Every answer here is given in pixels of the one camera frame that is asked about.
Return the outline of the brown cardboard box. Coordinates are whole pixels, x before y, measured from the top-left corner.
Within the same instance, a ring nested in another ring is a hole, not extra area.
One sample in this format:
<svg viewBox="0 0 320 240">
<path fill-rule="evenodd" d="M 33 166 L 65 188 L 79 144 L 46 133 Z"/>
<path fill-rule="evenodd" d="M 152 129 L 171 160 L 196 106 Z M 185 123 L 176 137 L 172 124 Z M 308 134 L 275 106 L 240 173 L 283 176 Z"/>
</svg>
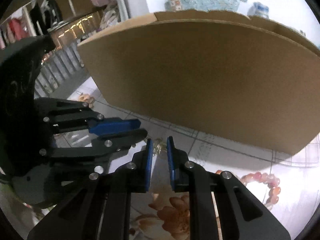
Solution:
<svg viewBox="0 0 320 240">
<path fill-rule="evenodd" d="M 107 27 L 78 52 L 114 106 L 291 155 L 319 134 L 319 49 L 272 20 L 154 12 Z"/>
</svg>

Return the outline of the blue water bottle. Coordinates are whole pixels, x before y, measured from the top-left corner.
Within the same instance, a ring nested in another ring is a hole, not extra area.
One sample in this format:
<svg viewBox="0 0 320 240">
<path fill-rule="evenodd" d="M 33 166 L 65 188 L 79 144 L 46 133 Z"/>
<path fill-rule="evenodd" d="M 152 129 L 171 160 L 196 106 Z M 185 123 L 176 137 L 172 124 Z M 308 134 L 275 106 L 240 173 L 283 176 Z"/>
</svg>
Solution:
<svg viewBox="0 0 320 240">
<path fill-rule="evenodd" d="M 254 2 L 249 8 L 247 15 L 269 18 L 269 7 L 261 4 L 260 2 Z"/>
</svg>

